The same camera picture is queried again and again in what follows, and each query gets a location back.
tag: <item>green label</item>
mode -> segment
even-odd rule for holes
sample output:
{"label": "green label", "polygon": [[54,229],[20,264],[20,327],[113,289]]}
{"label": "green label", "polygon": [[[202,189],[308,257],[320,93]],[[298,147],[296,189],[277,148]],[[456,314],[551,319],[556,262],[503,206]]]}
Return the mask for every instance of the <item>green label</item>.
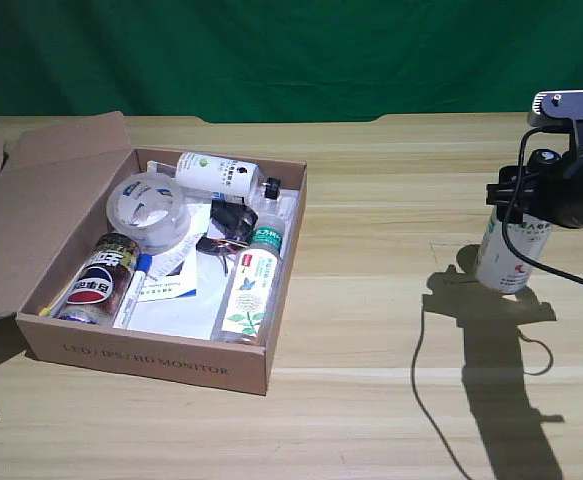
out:
{"label": "green label", "polygon": [[251,243],[268,243],[279,252],[282,247],[282,235],[271,227],[258,227],[253,232]]}

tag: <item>white bottle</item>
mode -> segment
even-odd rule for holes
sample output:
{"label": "white bottle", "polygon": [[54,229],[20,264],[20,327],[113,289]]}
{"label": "white bottle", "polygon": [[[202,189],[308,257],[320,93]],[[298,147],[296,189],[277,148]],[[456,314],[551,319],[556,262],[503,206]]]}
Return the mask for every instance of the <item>white bottle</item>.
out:
{"label": "white bottle", "polygon": [[229,277],[211,340],[262,345],[273,315],[273,287],[280,270],[284,220],[260,214],[251,245],[241,251]]}
{"label": "white bottle", "polygon": [[280,189],[280,180],[265,177],[254,163],[194,152],[180,156],[175,179],[189,191],[211,192],[213,199],[249,206],[263,196],[277,198]]}
{"label": "white bottle", "polygon": [[[533,267],[516,257],[502,238],[502,222],[494,207],[475,261],[475,277],[485,287],[502,294],[523,289]],[[513,246],[532,260],[540,258],[553,225],[531,215],[524,215],[522,224],[509,224]]]}

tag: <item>blue marker cap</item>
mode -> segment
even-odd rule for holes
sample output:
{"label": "blue marker cap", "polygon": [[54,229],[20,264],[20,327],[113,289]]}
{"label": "blue marker cap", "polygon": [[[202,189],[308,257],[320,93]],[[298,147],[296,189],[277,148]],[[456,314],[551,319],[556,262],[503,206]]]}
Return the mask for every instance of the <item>blue marker cap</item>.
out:
{"label": "blue marker cap", "polygon": [[136,271],[139,270],[141,272],[147,273],[149,268],[151,268],[151,262],[153,261],[153,257],[148,253],[141,253],[138,257],[138,264],[135,267]]}

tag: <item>white paper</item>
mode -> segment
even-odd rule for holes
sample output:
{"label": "white paper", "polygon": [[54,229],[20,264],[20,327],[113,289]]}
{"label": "white paper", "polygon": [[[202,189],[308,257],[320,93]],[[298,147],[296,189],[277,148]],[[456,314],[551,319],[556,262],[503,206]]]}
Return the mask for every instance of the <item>white paper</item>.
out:
{"label": "white paper", "polygon": [[196,293],[196,251],[189,251],[184,259],[171,273],[157,280],[146,278],[138,302],[150,302],[195,295]]}

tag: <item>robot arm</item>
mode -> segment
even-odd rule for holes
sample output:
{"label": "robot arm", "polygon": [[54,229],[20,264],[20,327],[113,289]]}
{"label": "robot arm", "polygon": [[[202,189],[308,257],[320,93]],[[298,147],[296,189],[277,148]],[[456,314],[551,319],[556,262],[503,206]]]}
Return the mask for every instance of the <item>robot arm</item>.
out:
{"label": "robot arm", "polygon": [[[487,204],[496,207],[502,239],[513,255],[583,285],[583,278],[522,254],[508,233],[510,224],[524,226],[524,215],[565,228],[583,228],[583,90],[538,93],[527,120],[534,128],[522,137],[518,164],[500,169],[498,183],[487,185]],[[537,149],[525,164],[526,143],[536,133],[569,135],[568,151],[559,155]]]}

